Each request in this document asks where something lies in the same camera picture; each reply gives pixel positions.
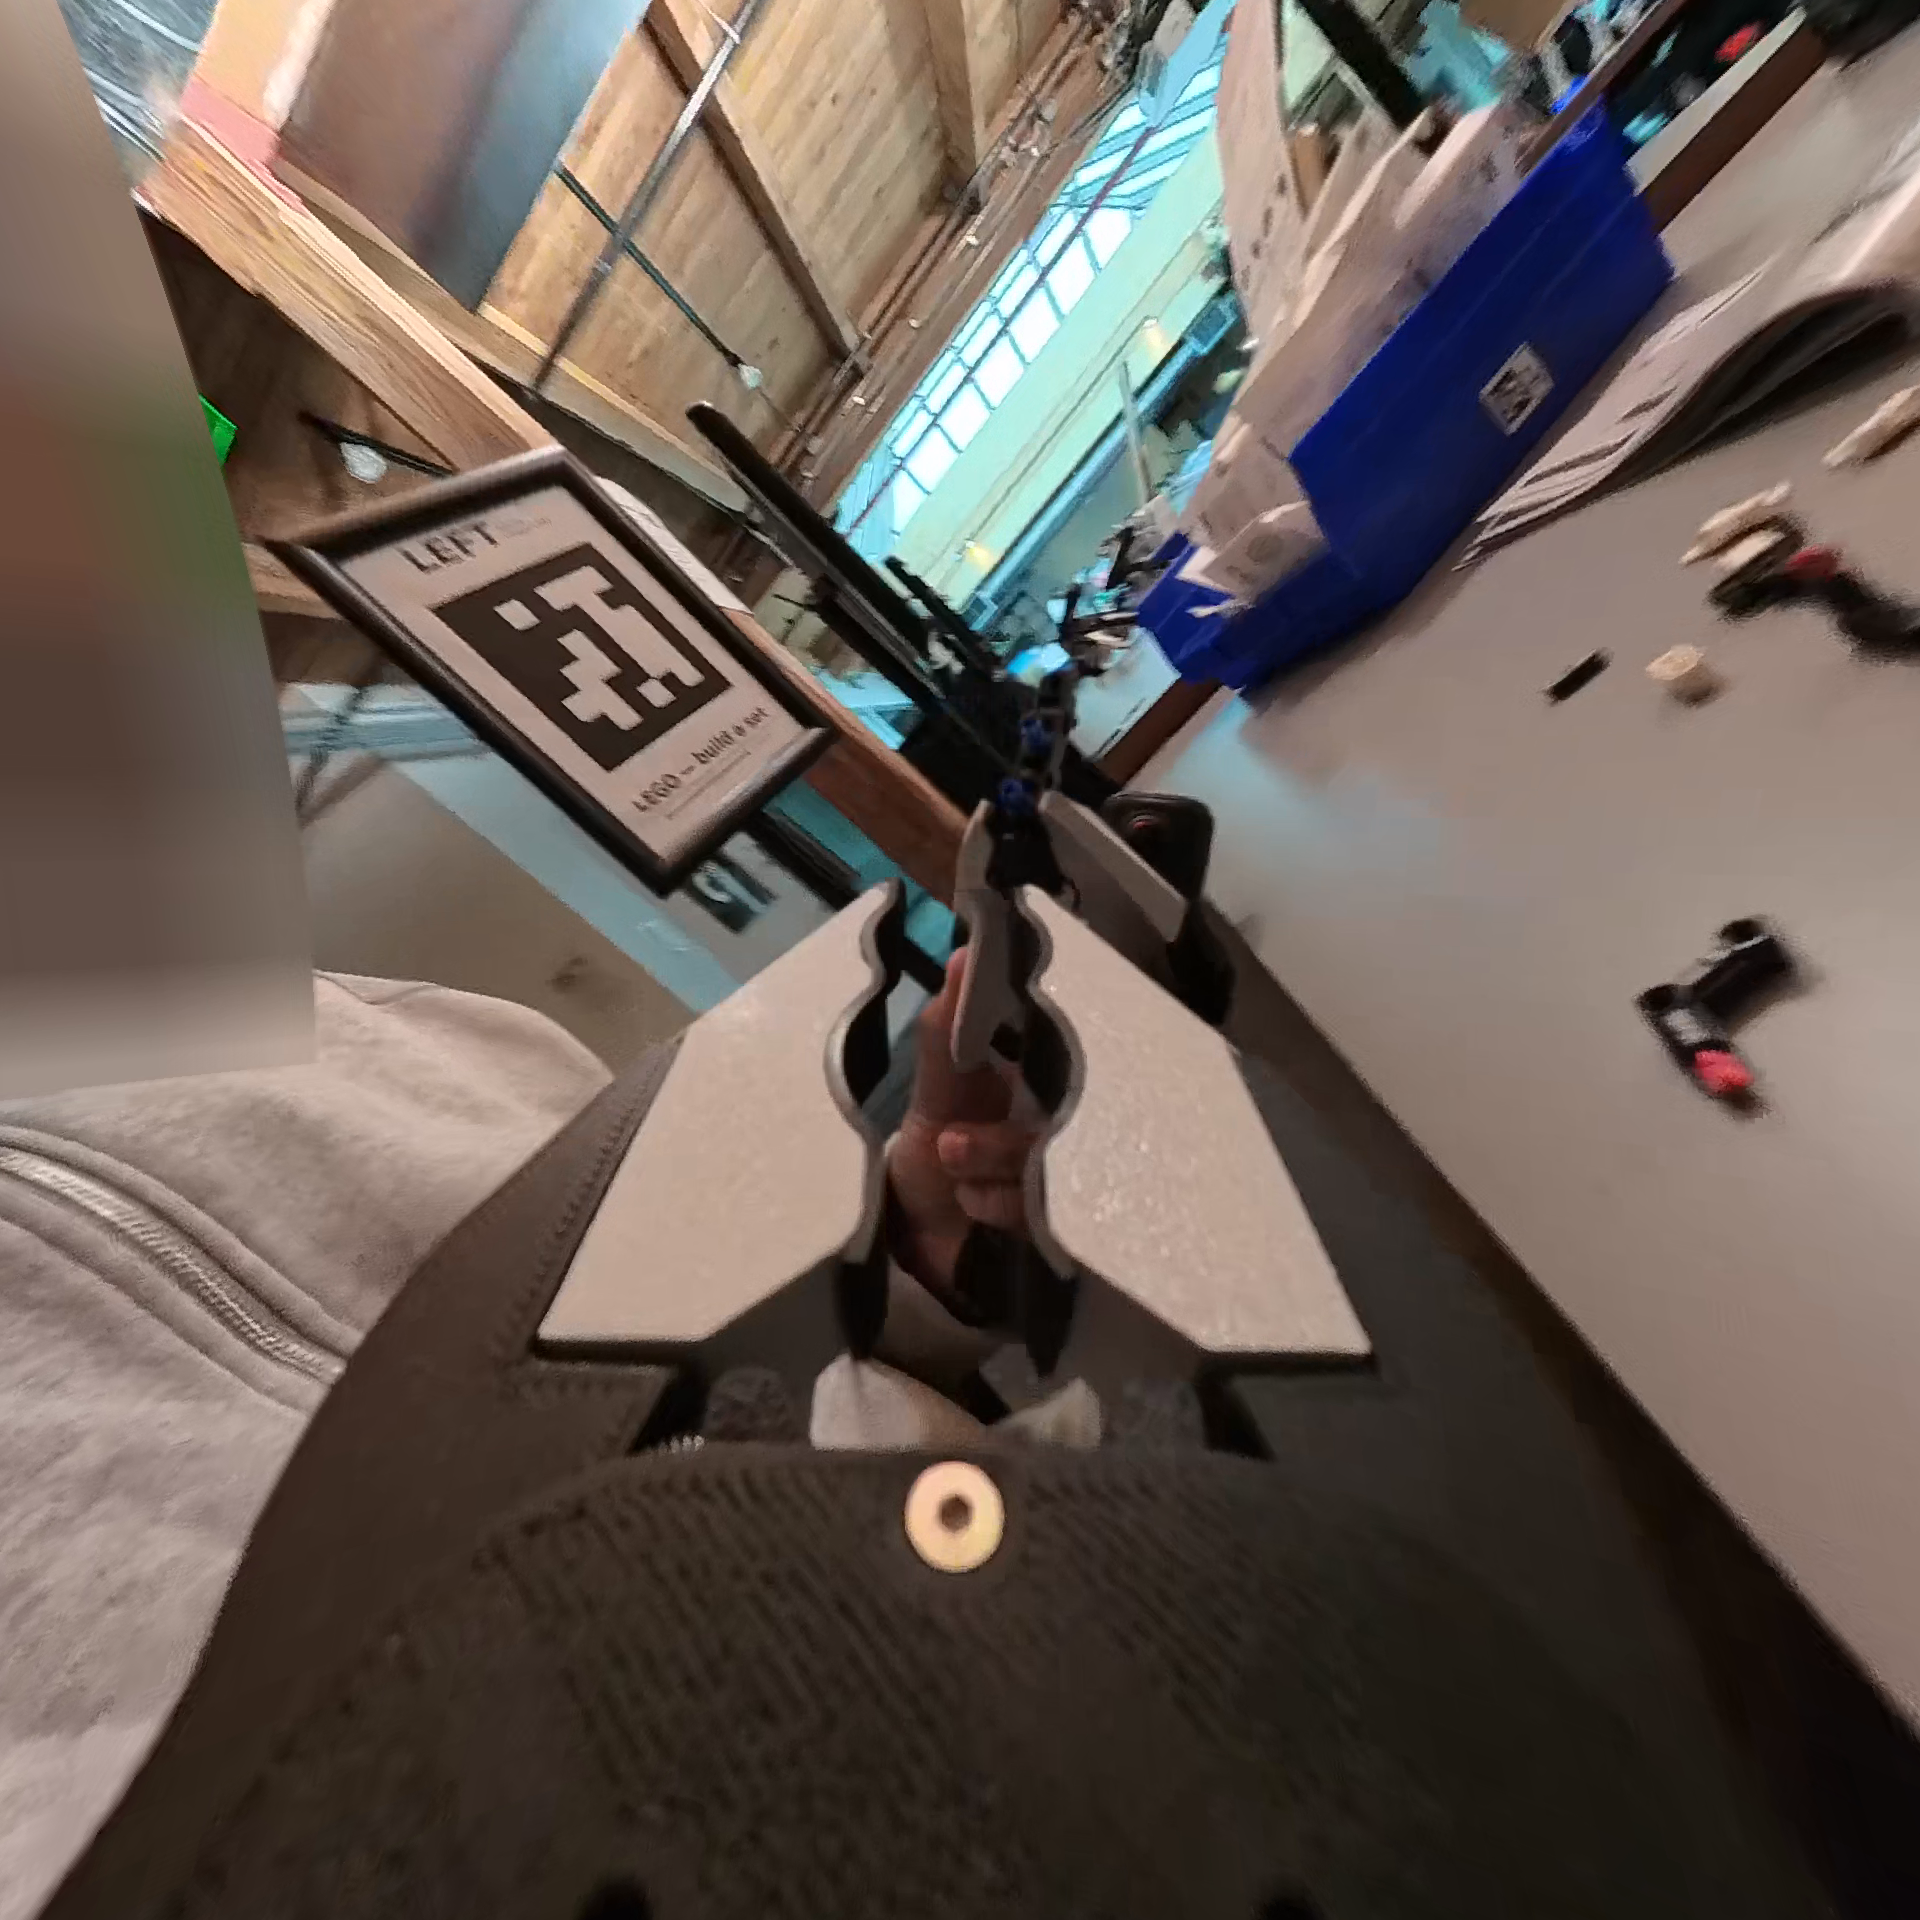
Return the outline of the framed marker sign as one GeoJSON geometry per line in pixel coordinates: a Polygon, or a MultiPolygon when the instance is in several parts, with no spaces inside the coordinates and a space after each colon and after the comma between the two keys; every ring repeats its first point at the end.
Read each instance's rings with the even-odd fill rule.
{"type": "Polygon", "coordinates": [[[265,546],[659,895],[832,746],[829,707],[565,448],[265,546]]]}

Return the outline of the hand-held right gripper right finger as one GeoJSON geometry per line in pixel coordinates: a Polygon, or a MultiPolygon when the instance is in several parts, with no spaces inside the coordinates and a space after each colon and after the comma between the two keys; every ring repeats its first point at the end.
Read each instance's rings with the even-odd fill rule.
{"type": "Polygon", "coordinates": [[[1039,1109],[1024,1215],[1045,1375],[1361,1366],[1373,1344],[1233,1045],[1024,888],[1024,1082],[1039,1109]]]}

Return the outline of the blue plastic storage bin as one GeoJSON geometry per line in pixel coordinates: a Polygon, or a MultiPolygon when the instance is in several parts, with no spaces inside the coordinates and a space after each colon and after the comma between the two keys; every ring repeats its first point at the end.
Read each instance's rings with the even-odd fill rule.
{"type": "Polygon", "coordinates": [[[1592,108],[1291,450],[1321,551],[1243,610],[1171,566],[1136,624],[1182,680],[1233,690],[1351,638],[1440,563],[1671,277],[1592,108]]]}

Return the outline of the pile of white paper bags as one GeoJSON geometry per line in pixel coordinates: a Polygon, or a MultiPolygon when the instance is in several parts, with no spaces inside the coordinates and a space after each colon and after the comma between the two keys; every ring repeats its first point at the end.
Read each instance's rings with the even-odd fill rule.
{"type": "Polygon", "coordinates": [[[1521,180],[1542,116],[1487,102],[1365,104],[1310,198],[1285,104],[1281,4],[1237,4],[1215,87],[1220,213],[1249,362],[1182,515],[1182,581],[1248,608],[1331,546],[1291,450],[1521,180]]]}

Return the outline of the black lego connector red axle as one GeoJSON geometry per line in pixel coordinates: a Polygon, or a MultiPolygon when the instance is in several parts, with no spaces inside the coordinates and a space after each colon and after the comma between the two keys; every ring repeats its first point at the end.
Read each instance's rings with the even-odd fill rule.
{"type": "Polygon", "coordinates": [[[1915,658],[1917,606],[1870,582],[1832,543],[1791,516],[1767,516],[1715,557],[1710,606],[1747,619],[1777,608],[1822,612],[1861,655],[1915,658]]]}

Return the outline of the lego instruction booklet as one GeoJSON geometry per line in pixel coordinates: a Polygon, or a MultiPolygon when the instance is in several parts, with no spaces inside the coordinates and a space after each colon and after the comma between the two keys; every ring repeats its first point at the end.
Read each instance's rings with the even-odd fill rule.
{"type": "Polygon", "coordinates": [[[1651,336],[1472,523],[1467,570],[1915,338],[1915,250],[1767,263],[1651,336]]]}

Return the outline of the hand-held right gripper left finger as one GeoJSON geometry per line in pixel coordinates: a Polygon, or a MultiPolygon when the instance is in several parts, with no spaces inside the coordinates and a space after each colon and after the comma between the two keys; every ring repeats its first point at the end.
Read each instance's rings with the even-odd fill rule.
{"type": "Polygon", "coordinates": [[[892,1060],[886,879],[680,1038],[536,1330],[553,1357],[832,1359],[888,1306],[865,1101],[892,1060]]]}

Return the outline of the person's grey hoodie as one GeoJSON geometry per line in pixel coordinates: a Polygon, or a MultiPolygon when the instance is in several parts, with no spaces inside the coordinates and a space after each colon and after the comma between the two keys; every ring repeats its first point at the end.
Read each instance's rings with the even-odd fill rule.
{"type": "Polygon", "coordinates": [[[361,1336],[607,1079],[515,1000],[321,971],[311,1062],[5,1103],[5,1916],[153,1749],[361,1336]]]}

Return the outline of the person's left hand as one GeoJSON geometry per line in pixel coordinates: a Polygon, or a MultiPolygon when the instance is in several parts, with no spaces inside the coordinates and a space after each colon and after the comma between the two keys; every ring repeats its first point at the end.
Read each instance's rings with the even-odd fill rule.
{"type": "Polygon", "coordinates": [[[1024,1168],[1035,1131],[1017,1118],[1005,1069],[953,1062],[966,965],[961,947],[918,1014],[911,1086],[885,1151],[885,1242],[904,1278],[983,1328],[1004,1306],[1009,1246],[1025,1236],[1024,1168]]]}

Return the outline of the black lego beam blue pins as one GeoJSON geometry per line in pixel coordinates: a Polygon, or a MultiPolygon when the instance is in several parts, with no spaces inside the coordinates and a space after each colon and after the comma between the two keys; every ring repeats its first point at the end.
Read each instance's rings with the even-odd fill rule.
{"type": "Polygon", "coordinates": [[[1047,893],[1064,887],[1062,864],[1052,845],[1045,802],[1060,799],[1062,771],[1077,715],[1081,668],[1068,662],[1028,690],[1022,708],[1012,767],[988,804],[988,887],[1012,895],[1037,885],[1047,893]]]}

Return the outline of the white lego connector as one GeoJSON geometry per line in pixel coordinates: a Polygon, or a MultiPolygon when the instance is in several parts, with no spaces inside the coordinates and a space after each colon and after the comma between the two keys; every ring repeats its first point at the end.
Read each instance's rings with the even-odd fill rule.
{"type": "Polygon", "coordinates": [[[1767,487],[1752,495],[1717,510],[1696,527],[1680,564],[1692,566],[1704,559],[1717,559],[1734,552],[1742,541],[1777,532],[1788,518],[1788,503],[1791,499],[1791,483],[1767,487]]]}

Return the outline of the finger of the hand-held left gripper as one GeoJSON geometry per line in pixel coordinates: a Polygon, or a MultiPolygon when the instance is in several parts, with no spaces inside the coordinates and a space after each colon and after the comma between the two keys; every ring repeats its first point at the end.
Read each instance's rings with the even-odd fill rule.
{"type": "Polygon", "coordinates": [[[1022,819],[977,802],[958,851],[953,912],[966,940],[958,948],[961,980],[951,1016],[951,1062],[983,1071],[1024,1054],[1030,951],[1020,916],[1037,843],[1022,819]]]}
{"type": "Polygon", "coordinates": [[[1109,947],[1172,947],[1189,901],[1087,806],[1059,791],[1039,823],[1071,912],[1109,947]]]}

